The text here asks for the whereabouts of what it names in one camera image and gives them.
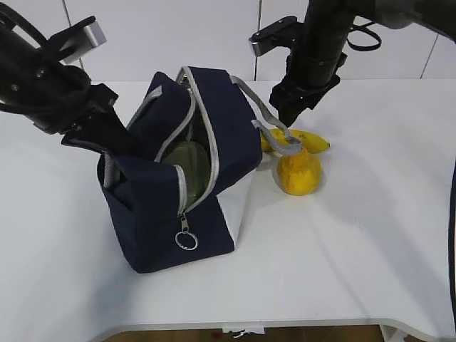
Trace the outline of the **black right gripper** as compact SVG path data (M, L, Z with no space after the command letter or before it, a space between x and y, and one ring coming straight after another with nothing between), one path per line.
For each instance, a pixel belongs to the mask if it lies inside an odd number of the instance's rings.
M324 85L299 85L285 76L272 88L269 103L278 110L279 119L286 127L290 127L305 109L313 110L325 94L341 82L336 73L347 57L345 53L340 55L332 76Z

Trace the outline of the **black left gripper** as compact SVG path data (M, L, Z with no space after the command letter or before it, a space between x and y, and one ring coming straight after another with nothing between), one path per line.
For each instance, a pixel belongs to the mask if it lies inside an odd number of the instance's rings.
M96 153L129 155L140 149L138 137L121 122L113 105L118 94L103 83L93 85L85 71L65 67L65 77L52 77L60 90L52 105L35 108L29 118L48 134L64 135L61 144Z

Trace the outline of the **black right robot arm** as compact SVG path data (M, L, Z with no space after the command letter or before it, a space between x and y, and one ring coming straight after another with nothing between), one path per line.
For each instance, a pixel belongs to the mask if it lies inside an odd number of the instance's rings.
M417 23L455 39L454 1L310 1L303 22L287 17L251 38L259 56L278 46L291 51L269 99L283 124L291 126L339 83L336 71L345 61L348 35L366 29L354 25L358 16L390 29Z

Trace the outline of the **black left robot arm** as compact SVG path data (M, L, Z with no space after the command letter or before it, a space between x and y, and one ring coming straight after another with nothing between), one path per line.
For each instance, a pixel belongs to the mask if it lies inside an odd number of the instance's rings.
M127 155L138 139L117 116L118 95L93 84L73 63L106 42L89 16L46 38L7 4L1 4L1 111L22 115L62 145Z

